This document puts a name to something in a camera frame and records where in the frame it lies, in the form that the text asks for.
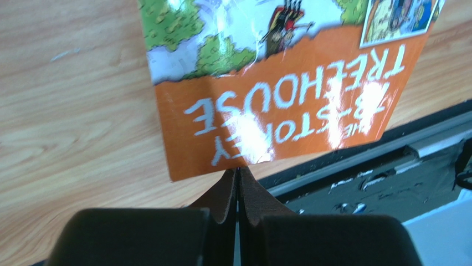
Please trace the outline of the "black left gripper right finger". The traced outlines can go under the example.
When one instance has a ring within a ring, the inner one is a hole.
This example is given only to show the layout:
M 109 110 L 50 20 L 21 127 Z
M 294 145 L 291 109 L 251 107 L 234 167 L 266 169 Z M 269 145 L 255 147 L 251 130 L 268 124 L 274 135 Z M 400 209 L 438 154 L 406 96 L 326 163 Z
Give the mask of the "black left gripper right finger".
M 240 167 L 242 265 L 421 265 L 400 221 L 370 214 L 300 215 Z

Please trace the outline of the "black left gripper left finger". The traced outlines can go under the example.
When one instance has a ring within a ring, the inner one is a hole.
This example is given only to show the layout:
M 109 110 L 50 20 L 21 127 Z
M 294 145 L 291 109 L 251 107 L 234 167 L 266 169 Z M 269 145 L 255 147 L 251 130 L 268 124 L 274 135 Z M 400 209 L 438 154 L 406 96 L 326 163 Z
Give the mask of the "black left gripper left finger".
M 64 227 L 47 265 L 232 265 L 237 171 L 184 208 L 90 208 Z

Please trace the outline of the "orange 78-Storey Treehouse book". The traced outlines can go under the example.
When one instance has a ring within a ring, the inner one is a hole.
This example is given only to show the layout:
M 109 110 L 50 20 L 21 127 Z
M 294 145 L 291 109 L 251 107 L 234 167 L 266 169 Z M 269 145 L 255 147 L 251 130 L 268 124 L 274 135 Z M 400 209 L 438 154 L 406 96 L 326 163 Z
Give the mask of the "orange 78-Storey Treehouse book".
M 378 140 L 443 1 L 138 1 L 170 178 Z

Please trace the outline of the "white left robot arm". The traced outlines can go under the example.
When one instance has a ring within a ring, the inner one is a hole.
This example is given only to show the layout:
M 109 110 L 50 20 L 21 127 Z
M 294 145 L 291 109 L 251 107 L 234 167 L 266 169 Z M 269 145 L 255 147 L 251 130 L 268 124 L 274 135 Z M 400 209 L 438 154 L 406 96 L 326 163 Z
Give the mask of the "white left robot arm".
M 46 265 L 470 265 L 471 199 L 406 222 L 300 215 L 246 167 L 185 208 L 90 208 L 64 227 Z

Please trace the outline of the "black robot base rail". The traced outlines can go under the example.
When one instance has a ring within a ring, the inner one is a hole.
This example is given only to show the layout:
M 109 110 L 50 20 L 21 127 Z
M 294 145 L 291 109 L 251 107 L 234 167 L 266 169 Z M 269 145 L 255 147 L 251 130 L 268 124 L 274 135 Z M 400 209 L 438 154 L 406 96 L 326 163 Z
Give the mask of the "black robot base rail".
M 261 179 L 301 214 L 386 214 L 404 222 L 471 196 L 471 101 Z

